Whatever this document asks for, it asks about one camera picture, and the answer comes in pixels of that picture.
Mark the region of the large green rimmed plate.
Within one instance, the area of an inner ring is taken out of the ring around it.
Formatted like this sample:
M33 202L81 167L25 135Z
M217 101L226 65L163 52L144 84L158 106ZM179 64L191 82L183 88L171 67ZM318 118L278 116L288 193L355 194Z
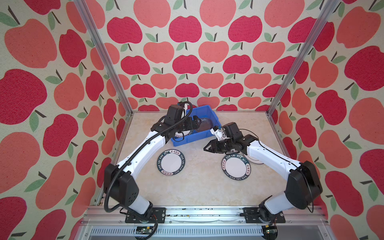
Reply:
M251 174L250 162L239 154L226 155L222 159L222 170L224 174L235 181L243 181Z
M184 154L176 149L162 152L157 159L157 168L165 176L179 174L185 167L186 158Z

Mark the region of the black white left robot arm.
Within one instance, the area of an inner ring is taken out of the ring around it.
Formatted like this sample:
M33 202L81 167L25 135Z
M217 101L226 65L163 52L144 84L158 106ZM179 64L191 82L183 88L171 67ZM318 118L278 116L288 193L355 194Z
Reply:
M167 115L152 126L140 146L119 164L109 164L105 168L104 210L107 213L124 208L145 218L152 215L153 204L139 194L136 178L151 157L176 133L199 128L200 119L190 116L192 110L193 105L189 101L171 105Z

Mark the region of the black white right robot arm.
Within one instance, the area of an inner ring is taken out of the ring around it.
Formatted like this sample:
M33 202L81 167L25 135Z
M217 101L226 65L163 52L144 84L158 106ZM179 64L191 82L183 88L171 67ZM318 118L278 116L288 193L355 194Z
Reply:
M291 159L263 144L257 136L244 136L234 122L215 126L211 133L216 136L204 148L214 154L241 152L255 158L277 172L287 182L286 189L268 197L259 204L256 217L270 223L282 212L291 208L304 210L323 192L319 175L313 163Z

